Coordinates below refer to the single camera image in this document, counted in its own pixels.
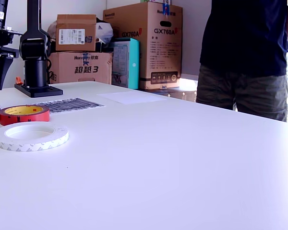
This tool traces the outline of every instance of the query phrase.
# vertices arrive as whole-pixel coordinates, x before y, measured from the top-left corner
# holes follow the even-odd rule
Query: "black cable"
[[[50,85],[50,79],[54,73],[52,71],[50,71],[50,69],[52,67],[52,63],[51,63],[49,58],[47,58],[47,62],[49,63],[49,65],[47,65],[47,84]]]

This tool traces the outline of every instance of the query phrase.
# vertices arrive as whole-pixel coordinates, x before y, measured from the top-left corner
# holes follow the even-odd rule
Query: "teal box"
[[[112,85],[133,90],[139,88],[140,42],[133,38],[118,38],[109,44],[113,48]]]

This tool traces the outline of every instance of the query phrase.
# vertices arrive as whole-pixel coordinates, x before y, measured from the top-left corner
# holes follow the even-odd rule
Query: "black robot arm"
[[[14,35],[21,33],[5,30],[8,0],[0,0],[0,90],[17,49],[4,47],[12,43]],[[47,62],[51,53],[50,36],[41,28],[41,0],[27,1],[27,32],[20,39],[20,55],[24,60],[24,84],[15,88],[30,97],[62,95],[63,91],[47,82]]]
[[[24,60],[24,84],[15,87],[30,97],[62,95],[62,90],[47,82],[51,43],[49,34],[41,27],[41,0],[28,0],[27,32],[22,35],[19,46]]]

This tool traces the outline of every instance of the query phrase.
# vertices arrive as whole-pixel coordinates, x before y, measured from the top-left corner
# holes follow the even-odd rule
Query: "cardboard box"
[[[95,51],[96,15],[59,14],[56,27],[57,51]]]
[[[163,0],[141,0],[141,2],[148,2],[148,1],[158,2],[158,3],[164,3]],[[167,4],[172,4],[172,0],[167,0],[166,3],[167,3]]]
[[[51,84],[97,81],[111,84],[112,53],[60,52],[50,56]]]
[[[119,38],[109,44],[113,48],[112,85],[133,90],[139,88],[140,43],[133,38]]]
[[[114,35],[140,41],[140,88],[178,87],[181,76],[182,8],[170,7],[163,14],[163,5],[138,3],[104,11],[104,20],[111,23]]]

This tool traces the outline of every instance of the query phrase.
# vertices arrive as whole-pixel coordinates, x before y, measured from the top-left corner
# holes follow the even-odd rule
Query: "person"
[[[197,102],[287,121],[287,0],[212,0]]]

